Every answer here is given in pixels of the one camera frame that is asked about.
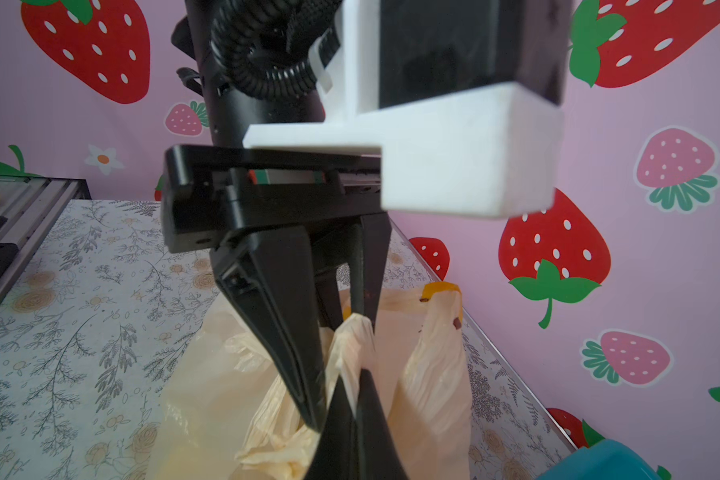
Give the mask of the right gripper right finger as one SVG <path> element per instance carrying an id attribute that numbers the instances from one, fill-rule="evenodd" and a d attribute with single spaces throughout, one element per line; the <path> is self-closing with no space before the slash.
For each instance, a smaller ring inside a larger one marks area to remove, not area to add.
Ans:
<path id="1" fill-rule="evenodd" d="M 407 480 L 379 400 L 372 373 L 360 372 L 356 408 L 358 469 L 362 480 Z"/>

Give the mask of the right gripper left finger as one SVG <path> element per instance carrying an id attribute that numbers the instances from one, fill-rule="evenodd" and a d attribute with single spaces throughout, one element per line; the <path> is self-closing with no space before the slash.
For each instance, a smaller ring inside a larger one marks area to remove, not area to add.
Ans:
<path id="1" fill-rule="evenodd" d="M 354 479 L 355 463 L 355 420 L 343 379 L 339 377 L 324 429 L 304 480 Z"/>

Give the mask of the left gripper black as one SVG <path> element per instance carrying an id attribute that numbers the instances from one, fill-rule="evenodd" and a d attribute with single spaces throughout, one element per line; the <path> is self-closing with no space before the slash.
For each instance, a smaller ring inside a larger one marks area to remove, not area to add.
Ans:
<path id="1" fill-rule="evenodd" d="M 327 416 L 319 323 L 343 322 L 340 266 L 349 267 L 350 311 L 370 321 L 378 312 L 392 231 L 380 173 L 380 159 L 362 156 L 202 145 L 165 153 L 166 247 L 190 252 L 245 236 L 210 253 L 217 286 L 317 432 Z M 311 246 L 296 225 L 335 227 Z"/>

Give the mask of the banana print plastic bag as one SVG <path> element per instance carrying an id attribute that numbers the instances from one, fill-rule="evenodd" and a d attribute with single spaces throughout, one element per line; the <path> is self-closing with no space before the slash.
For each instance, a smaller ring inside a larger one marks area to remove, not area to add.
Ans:
<path id="1" fill-rule="evenodd" d="M 472 394 L 458 286 L 382 292 L 375 320 L 320 329 L 328 394 L 356 405 L 368 370 L 406 475 L 465 479 Z M 208 310 L 161 396 L 150 479 L 301 479 L 320 436 L 262 344 L 224 297 Z"/>

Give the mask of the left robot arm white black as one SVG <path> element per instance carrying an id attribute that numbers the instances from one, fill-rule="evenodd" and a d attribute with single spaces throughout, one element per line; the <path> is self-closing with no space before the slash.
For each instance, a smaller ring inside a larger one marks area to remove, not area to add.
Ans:
<path id="1" fill-rule="evenodd" d="M 375 159 L 246 149 L 255 122 L 317 111 L 317 71 L 340 47 L 336 1 L 190 1 L 171 40 L 197 62 L 179 77 L 209 106 L 212 144 L 165 154 L 161 222 L 172 253 L 208 250 L 215 282 L 275 363 L 303 421 L 324 427 L 319 331 L 351 307 L 374 317 L 392 226 L 378 190 L 348 188 Z"/>

